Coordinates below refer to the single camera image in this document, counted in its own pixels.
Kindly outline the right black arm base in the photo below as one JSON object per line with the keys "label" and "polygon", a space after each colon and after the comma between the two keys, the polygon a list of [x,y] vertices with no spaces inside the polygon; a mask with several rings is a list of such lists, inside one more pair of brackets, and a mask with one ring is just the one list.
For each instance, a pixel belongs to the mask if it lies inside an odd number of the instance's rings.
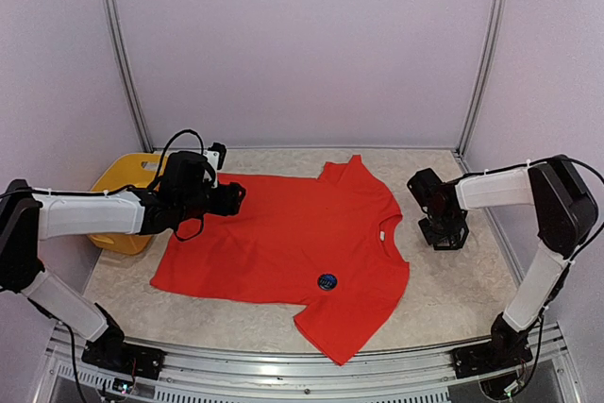
{"label": "right black arm base", "polygon": [[456,378],[484,375],[531,361],[530,329],[516,331],[503,319],[502,313],[498,314],[488,341],[452,350]]}

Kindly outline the red t-shirt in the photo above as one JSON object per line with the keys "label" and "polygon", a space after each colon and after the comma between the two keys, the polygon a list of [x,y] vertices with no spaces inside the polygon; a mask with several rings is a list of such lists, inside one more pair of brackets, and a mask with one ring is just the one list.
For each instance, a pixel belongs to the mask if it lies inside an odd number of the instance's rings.
{"label": "red t-shirt", "polygon": [[[237,215],[183,223],[151,278],[198,298],[300,307],[298,331],[337,364],[388,321],[410,279],[394,241],[402,212],[360,156],[317,177],[225,174],[246,196]],[[333,274],[335,290],[317,278]]]}

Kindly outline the white round brooch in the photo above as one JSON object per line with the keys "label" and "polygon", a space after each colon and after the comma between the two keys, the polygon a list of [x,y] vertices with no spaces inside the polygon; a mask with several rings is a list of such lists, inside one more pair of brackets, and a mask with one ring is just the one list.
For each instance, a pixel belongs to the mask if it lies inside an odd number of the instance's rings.
{"label": "white round brooch", "polygon": [[317,278],[317,285],[322,291],[330,292],[336,289],[338,278],[333,274],[322,274]]}

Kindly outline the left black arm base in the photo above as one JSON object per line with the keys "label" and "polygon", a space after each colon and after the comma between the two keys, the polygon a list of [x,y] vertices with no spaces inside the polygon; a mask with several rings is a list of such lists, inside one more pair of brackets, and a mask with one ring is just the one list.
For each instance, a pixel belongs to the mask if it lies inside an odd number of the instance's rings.
{"label": "left black arm base", "polygon": [[166,353],[158,348],[132,344],[112,320],[95,341],[87,341],[82,361],[98,368],[134,378],[159,379]]}

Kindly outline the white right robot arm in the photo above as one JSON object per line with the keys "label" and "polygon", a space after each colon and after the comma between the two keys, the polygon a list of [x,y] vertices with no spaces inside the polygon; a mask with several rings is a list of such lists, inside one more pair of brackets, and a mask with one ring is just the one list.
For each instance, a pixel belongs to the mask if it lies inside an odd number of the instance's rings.
{"label": "white right robot arm", "polygon": [[435,250],[462,249],[473,210],[529,207],[536,251],[507,307],[492,324],[482,358],[494,369],[515,358],[530,330],[557,297],[578,254],[601,232],[599,206],[580,172],[593,167],[565,154],[444,181],[431,169],[407,183],[424,216],[419,228]]}

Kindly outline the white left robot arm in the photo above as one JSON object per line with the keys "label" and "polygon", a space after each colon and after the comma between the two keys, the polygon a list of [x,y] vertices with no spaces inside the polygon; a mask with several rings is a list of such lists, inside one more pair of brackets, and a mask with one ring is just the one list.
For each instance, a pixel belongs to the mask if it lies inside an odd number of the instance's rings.
{"label": "white left robot arm", "polygon": [[178,231],[188,220],[239,212],[245,189],[222,184],[225,152],[178,151],[162,155],[150,182],[102,192],[37,189],[13,180],[1,195],[1,288],[21,294],[83,337],[88,349],[114,370],[126,368],[132,350],[112,317],[48,270],[38,256],[48,239]]}

